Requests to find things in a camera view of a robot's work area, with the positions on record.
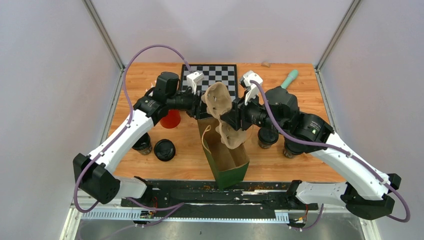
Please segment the clear brown plastic cup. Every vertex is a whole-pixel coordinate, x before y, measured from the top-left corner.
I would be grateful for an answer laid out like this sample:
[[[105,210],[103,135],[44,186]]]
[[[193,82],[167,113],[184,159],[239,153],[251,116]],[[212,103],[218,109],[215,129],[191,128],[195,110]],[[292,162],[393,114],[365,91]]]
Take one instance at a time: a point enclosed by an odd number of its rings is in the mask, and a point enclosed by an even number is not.
[[[307,146],[304,144],[286,139],[284,141],[283,154],[286,158],[293,159],[294,157],[303,154],[306,148]]]

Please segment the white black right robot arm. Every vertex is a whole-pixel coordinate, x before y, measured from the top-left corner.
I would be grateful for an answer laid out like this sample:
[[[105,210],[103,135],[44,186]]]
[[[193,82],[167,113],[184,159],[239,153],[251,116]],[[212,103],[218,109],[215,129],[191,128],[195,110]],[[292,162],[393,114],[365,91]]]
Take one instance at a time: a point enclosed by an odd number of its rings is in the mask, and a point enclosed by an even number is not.
[[[384,173],[367,163],[341,139],[321,117],[302,112],[297,97],[281,87],[264,91],[251,85],[239,102],[229,92],[208,93],[212,109],[222,121],[225,143],[239,146],[244,130],[252,125],[284,137],[284,154],[310,154],[344,178],[337,183],[293,180],[285,195],[286,204],[298,209],[303,204],[329,204],[346,208],[366,220],[392,217],[401,177]]]

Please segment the green paper bag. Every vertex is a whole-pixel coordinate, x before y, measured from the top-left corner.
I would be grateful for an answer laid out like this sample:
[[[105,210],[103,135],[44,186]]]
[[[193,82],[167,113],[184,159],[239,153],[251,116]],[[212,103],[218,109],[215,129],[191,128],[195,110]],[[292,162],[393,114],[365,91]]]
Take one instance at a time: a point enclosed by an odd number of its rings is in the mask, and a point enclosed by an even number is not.
[[[243,144],[229,149],[221,142],[221,135],[216,132],[218,125],[212,117],[197,120],[204,154],[217,187],[223,190],[244,180],[250,159]]]

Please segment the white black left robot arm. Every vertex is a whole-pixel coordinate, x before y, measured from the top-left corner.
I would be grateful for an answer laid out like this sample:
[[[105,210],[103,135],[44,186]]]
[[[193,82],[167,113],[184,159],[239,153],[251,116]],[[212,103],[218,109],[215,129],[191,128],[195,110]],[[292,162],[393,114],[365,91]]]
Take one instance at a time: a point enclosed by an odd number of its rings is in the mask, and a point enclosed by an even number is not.
[[[188,88],[178,90],[179,76],[162,72],[155,87],[149,89],[130,109],[126,120],[100,146],[87,155],[77,154],[73,161],[76,189],[107,204],[114,198],[134,198],[140,206],[149,206],[153,193],[139,178],[117,177],[113,173],[125,154],[140,141],[170,110],[192,112],[200,106],[197,85],[204,80],[201,71],[186,77]]]

